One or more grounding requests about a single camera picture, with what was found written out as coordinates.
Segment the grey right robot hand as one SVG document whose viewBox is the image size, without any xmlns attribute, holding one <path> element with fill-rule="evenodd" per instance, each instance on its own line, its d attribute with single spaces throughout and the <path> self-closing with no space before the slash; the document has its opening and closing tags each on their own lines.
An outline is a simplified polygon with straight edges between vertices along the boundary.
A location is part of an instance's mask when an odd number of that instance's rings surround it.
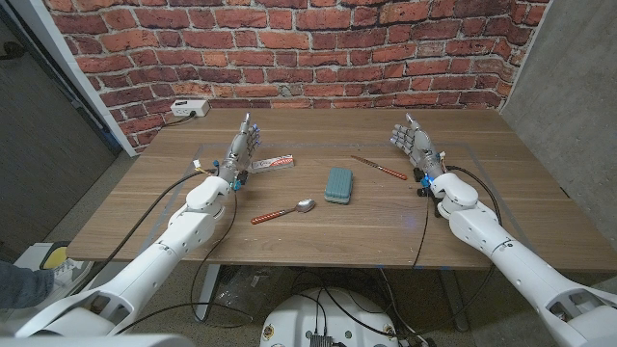
<svg viewBox="0 0 617 347">
<path fill-rule="evenodd" d="M 432 181 L 444 174 L 443 160 L 429 135 L 410 113 L 405 115 L 407 125 L 396 124 L 390 142 L 400 148 L 415 169 L 423 171 Z"/>
</svg>

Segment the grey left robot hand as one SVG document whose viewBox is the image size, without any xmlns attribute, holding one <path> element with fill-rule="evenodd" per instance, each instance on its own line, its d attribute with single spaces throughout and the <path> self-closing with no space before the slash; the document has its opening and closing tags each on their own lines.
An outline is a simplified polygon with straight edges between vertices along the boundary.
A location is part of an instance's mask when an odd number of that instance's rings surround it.
<svg viewBox="0 0 617 347">
<path fill-rule="evenodd" d="M 247 170 L 258 146 L 259 128 L 252 123 L 248 112 L 224 155 L 218 176 L 232 185 L 237 176 Z"/>
</svg>

